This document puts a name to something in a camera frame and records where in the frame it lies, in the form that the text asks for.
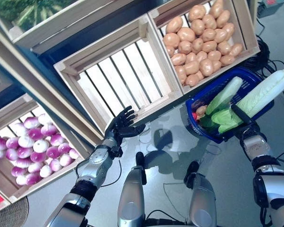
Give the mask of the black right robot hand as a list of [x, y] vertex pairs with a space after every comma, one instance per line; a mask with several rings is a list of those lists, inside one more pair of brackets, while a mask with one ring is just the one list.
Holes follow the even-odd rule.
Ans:
[[235, 127], [231, 131], [234, 136], [236, 136], [240, 141], [243, 141], [252, 136], [261, 136], [265, 141], [267, 141], [266, 136], [261, 132], [259, 125], [256, 121], [250, 118], [243, 110], [241, 110], [237, 105], [232, 105], [231, 110], [239, 117], [242, 124]]

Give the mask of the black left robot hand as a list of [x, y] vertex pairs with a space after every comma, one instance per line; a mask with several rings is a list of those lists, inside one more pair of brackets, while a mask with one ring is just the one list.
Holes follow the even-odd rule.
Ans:
[[121, 145], [124, 138], [140, 135], [146, 125], [133, 125], [134, 113], [131, 105], [122, 110], [107, 126], [104, 138], [113, 139], [117, 145]]

